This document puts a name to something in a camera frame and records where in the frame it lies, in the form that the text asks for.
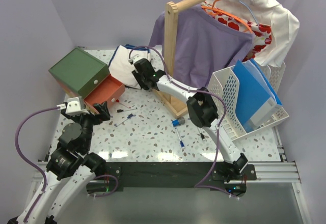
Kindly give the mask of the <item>green drawer box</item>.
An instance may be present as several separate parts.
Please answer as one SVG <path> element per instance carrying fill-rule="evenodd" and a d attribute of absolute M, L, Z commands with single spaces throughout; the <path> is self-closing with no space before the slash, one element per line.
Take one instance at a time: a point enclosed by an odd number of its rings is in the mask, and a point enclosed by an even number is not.
<path fill-rule="evenodd" d="M 70 91 L 84 98 L 110 74 L 106 63 L 79 47 L 53 65 L 49 72 Z"/>

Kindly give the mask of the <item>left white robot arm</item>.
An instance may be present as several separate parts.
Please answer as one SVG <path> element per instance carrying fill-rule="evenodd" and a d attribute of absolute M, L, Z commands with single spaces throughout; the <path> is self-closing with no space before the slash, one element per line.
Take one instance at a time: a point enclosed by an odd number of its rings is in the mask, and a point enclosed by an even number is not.
<path fill-rule="evenodd" d="M 42 170 L 30 161 L 19 145 L 19 134 L 23 125 L 33 116 L 26 117 L 15 132 L 15 148 L 18 155 L 42 175 L 42 181 L 25 210 L 9 223 L 57 223 L 59 212 L 93 179 L 105 175 L 106 161 L 90 152 L 93 127 L 110 120 L 107 102 L 94 105 L 96 114 L 86 109 L 80 98 L 68 99 L 54 107 L 61 115 L 73 122 L 64 127 L 57 148 L 50 155 L 46 168 Z"/>

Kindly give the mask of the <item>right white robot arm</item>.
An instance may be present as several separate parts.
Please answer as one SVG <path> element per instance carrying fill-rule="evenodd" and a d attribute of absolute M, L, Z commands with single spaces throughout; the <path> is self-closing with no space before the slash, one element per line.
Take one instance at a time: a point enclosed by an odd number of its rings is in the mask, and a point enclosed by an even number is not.
<path fill-rule="evenodd" d="M 163 70 L 154 70 L 147 59 L 142 58 L 130 63 L 134 66 L 132 74 L 142 89 L 167 93 L 187 105 L 191 122 L 196 127 L 204 129 L 220 151 L 224 162 L 217 172 L 225 177 L 226 182 L 237 180 L 245 174 L 248 160 L 222 126 L 226 109 L 224 108 L 223 114 L 219 116 L 214 98 L 221 103 L 223 101 L 218 95 L 209 92 L 205 87 L 200 89 L 187 87 Z"/>

